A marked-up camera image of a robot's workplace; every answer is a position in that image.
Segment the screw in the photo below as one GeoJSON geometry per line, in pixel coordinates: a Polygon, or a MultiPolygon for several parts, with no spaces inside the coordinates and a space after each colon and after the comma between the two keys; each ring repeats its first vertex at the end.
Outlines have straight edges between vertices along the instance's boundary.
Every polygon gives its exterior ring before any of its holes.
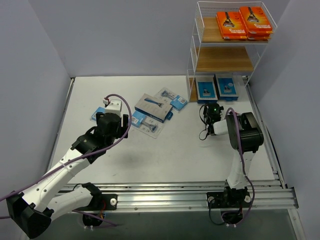
{"type": "Polygon", "coordinates": [[[213,196],[208,197],[208,202],[210,203],[212,201],[212,203],[215,202],[215,198],[213,196]]]}
{"type": "Polygon", "coordinates": [[[110,199],[110,205],[115,206],[117,204],[117,200],[115,198],[110,199]]]}
{"type": "Polygon", "coordinates": [[[250,203],[250,202],[251,202],[251,197],[245,196],[244,201],[245,201],[246,203],[250,203]]]}

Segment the razor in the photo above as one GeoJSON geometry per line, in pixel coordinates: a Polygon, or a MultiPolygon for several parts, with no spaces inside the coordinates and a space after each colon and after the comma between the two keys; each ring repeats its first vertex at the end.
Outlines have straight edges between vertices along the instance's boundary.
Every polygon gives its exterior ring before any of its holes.
{"type": "Polygon", "coordinates": [[[146,102],[148,102],[148,103],[156,104],[156,105],[159,106],[159,108],[162,108],[163,103],[161,103],[161,102],[153,101],[152,99],[150,99],[150,98],[148,98],[148,97],[145,98],[144,100],[145,100],[146,102]]]}
{"type": "Polygon", "coordinates": [[[206,88],[203,89],[203,96],[208,97],[210,95],[211,95],[211,93],[206,88]]]}
{"type": "Polygon", "coordinates": [[[224,86],[224,92],[225,93],[231,93],[231,88],[225,85],[224,86]]]}
{"type": "Polygon", "coordinates": [[[251,7],[248,6],[250,15],[248,17],[248,22],[252,22],[252,23],[258,23],[259,19],[255,16],[254,12],[252,11],[251,7]]]}
{"type": "Polygon", "coordinates": [[[171,100],[174,100],[175,98],[166,90],[164,90],[162,93],[161,93],[161,96],[162,97],[165,97],[165,98],[168,98],[168,99],[171,99],[171,100]]]}
{"type": "Polygon", "coordinates": [[[156,129],[157,129],[157,125],[152,125],[152,124],[149,124],[149,123],[147,123],[147,122],[145,122],[145,121],[142,121],[141,122],[142,123],[142,125],[144,125],[144,126],[146,126],[147,128],[149,128],[150,129],[150,131],[151,132],[155,132],[156,131],[156,129]]]}
{"type": "Polygon", "coordinates": [[[232,21],[230,20],[230,16],[229,16],[229,13],[226,11],[225,12],[225,21],[223,23],[223,26],[225,27],[231,27],[231,28],[234,28],[235,25],[232,23],[232,21]]]}

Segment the product box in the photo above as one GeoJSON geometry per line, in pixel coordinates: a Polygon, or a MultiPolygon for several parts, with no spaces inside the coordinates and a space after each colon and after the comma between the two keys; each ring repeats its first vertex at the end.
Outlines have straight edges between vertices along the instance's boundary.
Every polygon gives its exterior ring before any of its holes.
{"type": "Polygon", "coordinates": [[[270,34],[253,34],[250,32],[246,33],[246,37],[250,40],[268,40],[270,39],[270,34]]]}
{"type": "Polygon", "coordinates": [[[239,9],[242,23],[247,33],[270,35],[272,26],[259,6],[242,6],[239,9]]]}
{"type": "Polygon", "coordinates": [[[97,120],[97,113],[105,113],[106,109],[102,106],[98,107],[95,112],[92,114],[91,119],[96,121],[97,120]]]}
{"type": "Polygon", "coordinates": [[[164,123],[166,119],[170,120],[173,116],[172,106],[169,103],[148,94],[142,96],[134,109],[161,123],[164,123]]]}
{"type": "Polygon", "coordinates": [[[227,102],[238,100],[236,85],[233,80],[232,74],[216,74],[214,78],[216,82],[219,100],[227,102]]]}
{"type": "Polygon", "coordinates": [[[238,11],[218,11],[216,20],[222,38],[224,39],[246,39],[245,26],[241,21],[238,11]]]}
{"type": "Polygon", "coordinates": [[[132,114],[131,124],[140,132],[143,132],[154,139],[159,136],[161,130],[164,128],[164,124],[139,111],[135,111],[132,114]]]}
{"type": "Polygon", "coordinates": [[[188,104],[185,98],[175,94],[166,87],[162,88],[154,97],[172,105],[173,109],[177,112],[180,112],[188,104]]]}
{"type": "Polygon", "coordinates": [[[195,78],[198,103],[216,103],[218,96],[213,76],[197,76],[195,78]]]}

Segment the white label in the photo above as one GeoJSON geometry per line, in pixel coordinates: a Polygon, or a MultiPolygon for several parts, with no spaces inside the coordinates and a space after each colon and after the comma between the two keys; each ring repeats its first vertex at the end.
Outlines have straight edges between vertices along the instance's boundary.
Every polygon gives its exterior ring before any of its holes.
{"type": "Polygon", "coordinates": [[[184,104],[186,102],[186,100],[183,97],[179,97],[178,101],[182,104],[184,104]]]}
{"type": "Polygon", "coordinates": [[[139,122],[139,119],[133,116],[131,122],[133,122],[133,124],[137,124],[139,122]]]}

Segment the white wall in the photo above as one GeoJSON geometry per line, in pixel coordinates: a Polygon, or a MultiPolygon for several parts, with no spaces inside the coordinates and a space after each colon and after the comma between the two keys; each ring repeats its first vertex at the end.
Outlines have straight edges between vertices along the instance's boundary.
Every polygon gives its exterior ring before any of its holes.
{"type": "Polygon", "coordinates": [[[308,240],[320,236],[319,0],[291,0],[250,82],[308,240]]]}
{"type": "MultiPolygon", "coordinates": [[[[0,195],[46,170],[70,78],[27,0],[0,3],[0,195]]],[[[0,216],[8,215],[6,202],[0,216]]],[[[0,220],[0,239],[19,228],[0,220]]]]}
{"type": "MultiPolygon", "coordinates": [[[[186,74],[197,0],[29,2],[72,77],[186,74]]],[[[264,2],[278,21],[289,0],[264,2]]]]}

